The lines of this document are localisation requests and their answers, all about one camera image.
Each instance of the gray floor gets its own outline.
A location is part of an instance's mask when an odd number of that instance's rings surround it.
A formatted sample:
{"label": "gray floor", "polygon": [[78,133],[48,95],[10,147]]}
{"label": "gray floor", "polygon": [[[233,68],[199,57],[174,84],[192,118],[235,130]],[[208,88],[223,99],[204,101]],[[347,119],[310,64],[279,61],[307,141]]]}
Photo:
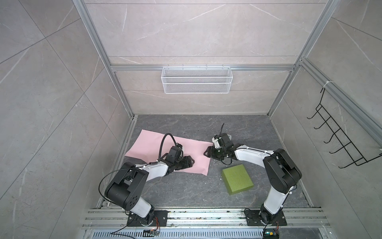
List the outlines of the gray floor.
{"label": "gray floor", "polygon": [[[223,132],[231,134],[234,141],[265,150],[282,147],[266,115],[139,115],[130,146],[142,129],[211,141],[219,133],[222,123],[225,123]],[[143,163],[140,159],[129,157],[125,157],[125,161]],[[245,166],[255,186],[249,191],[228,195],[221,172],[224,168],[238,164]],[[174,172],[147,182],[142,197],[155,206],[260,207],[269,189],[270,183],[264,168],[243,161],[234,161],[232,165],[226,166],[211,159],[207,176]],[[300,186],[288,196],[284,206],[308,207]]]}

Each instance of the pink sheet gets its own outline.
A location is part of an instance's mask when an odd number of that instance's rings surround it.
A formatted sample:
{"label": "pink sheet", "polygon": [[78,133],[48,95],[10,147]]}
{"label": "pink sheet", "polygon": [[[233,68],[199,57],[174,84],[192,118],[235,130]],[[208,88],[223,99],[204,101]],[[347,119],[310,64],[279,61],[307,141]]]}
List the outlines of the pink sheet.
{"label": "pink sheet", "polygon": [[[138,158],[146,163],[155,162],[158,159],[160,143],[164,134],[142,130],[134,145],[125,156]],[[174,137],[177,143],[183,146],[183,155],[190,155],[195,163],[192,167],[179,170],[178,172],[190,172],[194,174],[204,174],[207,176],[210,159],[203,155],[212,142],[191,140],[187,138]],[[162,148],[162,155],[168,153],[174,146],[170,136],[167,136]]]}

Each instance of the vertical metal post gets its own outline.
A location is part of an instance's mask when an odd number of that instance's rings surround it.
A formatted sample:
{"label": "vertical metal post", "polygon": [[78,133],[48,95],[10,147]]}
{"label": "vertical metal post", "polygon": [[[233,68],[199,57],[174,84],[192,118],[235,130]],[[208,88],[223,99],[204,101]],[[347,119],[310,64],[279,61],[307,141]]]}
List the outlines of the vertical metal post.
{"label": "vertical metal post", "polygon": [[308,37],[308,40],[306,41],[303,49],[301,50],[299,56],[297,57],[297,60],[295,62],[295,68],[293,71],[289,73],[287,76],[284,84],[282,85],[280,91],[278,92],[275,100],[273,101],[267,115],[269,117],[272,117],[273,113],[275,112],[276,108],[280,104],[282,98],[284,97],[285,93],[287,92],[290,84],[292,83],[295,75],[297,74],[298,70],[301,67],[301,64],[299,63],[302,58],[306,58],[309,52],[312,50],[314,43],[317,41],[318,37],[321,35],[321,32],[325,28],[326,24],[328,23],[330,17],[332,16],[334,10],[338,6],[340,0],[328,0],[328,2],[325,5],[324,10],[322,11],[320,17],[318,18],[318,21],[316,25],[313,28],[313,31],[311,32],[310,36]]}
{"label": "vertical metal post", "polygon": [[109,58],[106,54],[105,48],[102,45],[101,40],[97,34],[96,28],[94,27],[94,24],[90,18],[90,15],[89,15],[89,12],[87,11],[85,3],[83,2],[83,0],[73,0],[73,3],[76,6],[77,11],[78,11],[82,21],[84,22],[84,25],[85,25],[88,33],[89,33],[90,38],[92,39],[92,42],[93,42],[95,48],[97,49],[97,52],[98,52],[103,64],[105,65],[105,69],[106,69],[107,73],[109,74],[109,76],[110,76],[110,78],[114,84],[114,87],[117,90],[119,97],[121,98],[121,101],[123,103],[123,106],[126,109],[127,114],[129,115],[129,117],[131,119],[133,119],[134,113],[133,113],[133,111],[129,105],[129,102],[126,98],[125,93],[123,92],[123,88],[121,86],[121,83],[118,81],[118,78],[116,77],[115,73],[111,69],[111,64],[110,64]]}

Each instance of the white zip tie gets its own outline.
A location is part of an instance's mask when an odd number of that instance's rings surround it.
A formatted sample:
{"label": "white zip tie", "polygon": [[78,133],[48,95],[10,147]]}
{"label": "white zip tie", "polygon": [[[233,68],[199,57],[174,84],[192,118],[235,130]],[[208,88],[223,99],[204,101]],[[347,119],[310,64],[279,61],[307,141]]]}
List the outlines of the white zip tie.
{"label": "white zip tie", "polygon": [[329,82],[334,83],[334,81],[326,81],[325,85],[322,88],[325,88],[326,84],[329,83]]}

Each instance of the white cable tray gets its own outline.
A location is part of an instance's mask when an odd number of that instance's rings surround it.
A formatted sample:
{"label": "white cable tray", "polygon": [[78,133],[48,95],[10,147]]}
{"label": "white cable tray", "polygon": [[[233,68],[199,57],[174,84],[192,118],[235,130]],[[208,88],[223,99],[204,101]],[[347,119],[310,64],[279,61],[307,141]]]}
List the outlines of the white cable tray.
{"label": "white cable tray", "polygon": [[228,93],[232,83],[230,67],[164,67],[162,84],[166,94]]}

